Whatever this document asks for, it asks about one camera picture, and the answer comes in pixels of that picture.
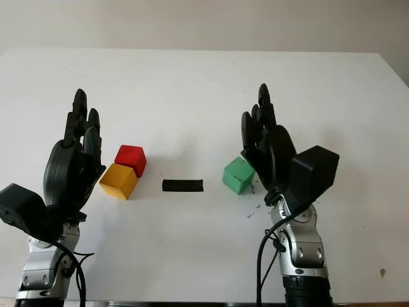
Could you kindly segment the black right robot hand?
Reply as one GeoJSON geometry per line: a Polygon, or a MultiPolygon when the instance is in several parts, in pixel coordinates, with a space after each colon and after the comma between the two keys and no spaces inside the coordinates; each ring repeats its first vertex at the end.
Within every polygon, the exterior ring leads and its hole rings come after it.
{"type": "Polygon", "coordinates": [[[275,118],[266,84],[258,91],[258,103],[244,112],[241,121],[243,158],[252,166],[266,189],[265,204],[283,194],[289,185],[289,169],[296,150],[291,137],[275,118]]]}

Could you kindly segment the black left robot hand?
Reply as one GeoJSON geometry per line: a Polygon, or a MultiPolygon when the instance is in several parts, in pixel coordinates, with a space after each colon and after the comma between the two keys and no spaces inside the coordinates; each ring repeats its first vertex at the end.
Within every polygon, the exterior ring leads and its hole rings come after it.
{"type": "Polygon", "coordinates": [[[87,96],[78,89],[67,114],[64,138],[52,148],[43,176],[45,204],[65,218],[82,217],[106,166],[101,163],[100,119],[94,108],[87,110],[87,96]]]}

